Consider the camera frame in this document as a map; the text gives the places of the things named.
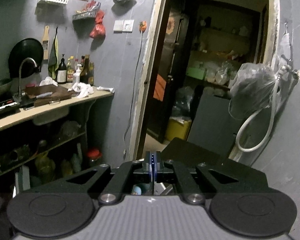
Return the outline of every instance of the open door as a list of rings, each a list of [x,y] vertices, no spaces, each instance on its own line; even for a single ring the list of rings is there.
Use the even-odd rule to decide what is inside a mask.
[[[159,62],[147,132],[163,142],[176,90],[182,86],[191,49],[193,32],[189,16],[184,14],[189,0],[171,0],[164,45]]]

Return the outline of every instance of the red plastic bag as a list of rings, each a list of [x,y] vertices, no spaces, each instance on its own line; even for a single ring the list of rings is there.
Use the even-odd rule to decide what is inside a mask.
[[[103,17],[105,13],[102,10],[99,10],[96,15],[96,26],[93,27],[93,30],[90,33],[90,37],[95,39],[97,37],[105,37],[106,36],[106,28],[103,26]]]

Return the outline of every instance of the red jar lid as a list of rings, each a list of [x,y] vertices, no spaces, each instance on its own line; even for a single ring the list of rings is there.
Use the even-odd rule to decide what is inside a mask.
[[[89,150],[89,151],[87,152],[86,156],[87,156],[89,159],[95,160],[95,159],[98,159],[98,158],[102,157],[102,153],[101,153],[98,149],[93,148],[93,149],[91,149],[91,150]]]

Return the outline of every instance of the towel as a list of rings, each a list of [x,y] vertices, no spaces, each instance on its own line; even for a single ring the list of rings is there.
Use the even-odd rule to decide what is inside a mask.
[[[39,87],[45,86],[45,85],[50,85],[50,84],[55,85],[56,87],[58,86],[58,83],[55,82],[51,77],[46,77],[45,80],[42,80],[42,81],[40,82]]]
[[[94,93],[92,86],[85,83],[75,83],[68,91],[80,92],[77,98],[84,98]]]
[[[56,36],[53,39],[53,44],[51,47],[50,57],[48,61],[48,70],[52,79],[56,79],[56,70],[58,69],[58,27],[56,28]]]

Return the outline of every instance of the sunflower decoration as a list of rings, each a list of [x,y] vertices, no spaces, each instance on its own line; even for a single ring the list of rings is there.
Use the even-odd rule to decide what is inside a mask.
[[[167,31],[166,31],[168,35],[170,35],[173,32],[174,24],[175,24],[174,18],[170,16],[167,25]]]

